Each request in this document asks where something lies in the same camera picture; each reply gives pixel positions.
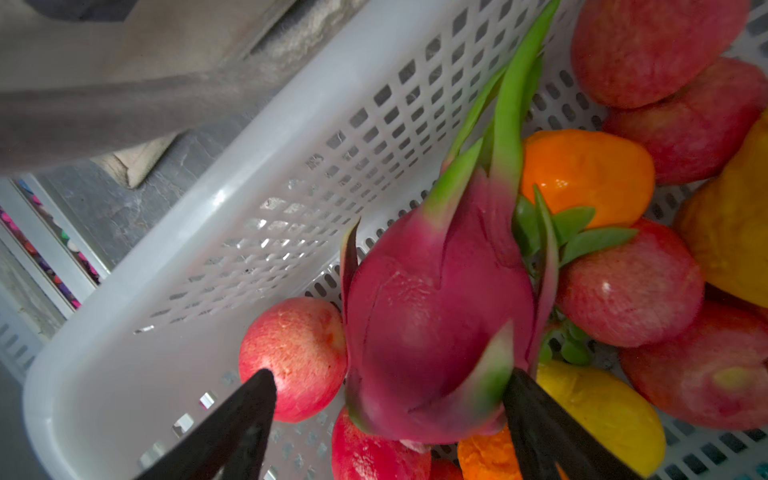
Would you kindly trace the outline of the cream canvas grocery bag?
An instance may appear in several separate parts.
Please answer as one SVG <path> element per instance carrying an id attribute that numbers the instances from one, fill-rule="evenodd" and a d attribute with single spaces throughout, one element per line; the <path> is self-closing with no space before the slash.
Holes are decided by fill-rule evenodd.
<path id="1" fill-rule="evenodd" d="M 358 1 L 5 1 L 1 172 L 142 181 L 174 137 L 267 101 Z"/>

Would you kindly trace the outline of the pink dragon fruit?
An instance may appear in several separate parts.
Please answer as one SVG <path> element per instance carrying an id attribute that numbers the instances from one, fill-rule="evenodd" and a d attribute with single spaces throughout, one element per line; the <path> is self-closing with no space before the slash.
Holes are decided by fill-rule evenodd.
<path id="1" fill-rule="evenodd" d="M 512 225 L 522 123 L 557 10 L 543 8 L 477 96 L 426 199 L 364 258 L 353 233 L 343 240 L 346 408 L 367 434 L 449 444 L 491 429 L 514 370 L 536 358 L 557 251 L 534 288 Z"/>

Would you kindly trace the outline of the orange fruit large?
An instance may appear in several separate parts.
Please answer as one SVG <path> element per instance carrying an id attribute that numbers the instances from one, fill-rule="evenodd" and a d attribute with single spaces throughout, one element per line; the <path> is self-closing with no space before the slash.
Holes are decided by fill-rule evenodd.
<path id="1" fill-rule="evenodd" d="M 521 480 L 509 429 L 474 435 L 458 443 L 457 457 L 465 480 Z"/>

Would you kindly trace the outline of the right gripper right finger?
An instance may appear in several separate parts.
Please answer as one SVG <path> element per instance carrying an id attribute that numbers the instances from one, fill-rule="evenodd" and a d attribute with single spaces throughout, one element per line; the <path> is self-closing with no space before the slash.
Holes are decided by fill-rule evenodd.
<path id="1" fill-rule="evenodd" d="M 524 479 L 638 479 L 640 476 L 600 444 L 546 393 L 516 368 L 503 404 Z"/>

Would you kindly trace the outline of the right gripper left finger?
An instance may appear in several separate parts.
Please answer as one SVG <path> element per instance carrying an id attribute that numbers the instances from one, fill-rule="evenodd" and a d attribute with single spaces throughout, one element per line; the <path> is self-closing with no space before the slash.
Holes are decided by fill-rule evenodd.
<path id="1" fill-rule="evenodd" d="M 259 479 L 274 419 L 273 373 L 257 371 L 141 479 Z"/>

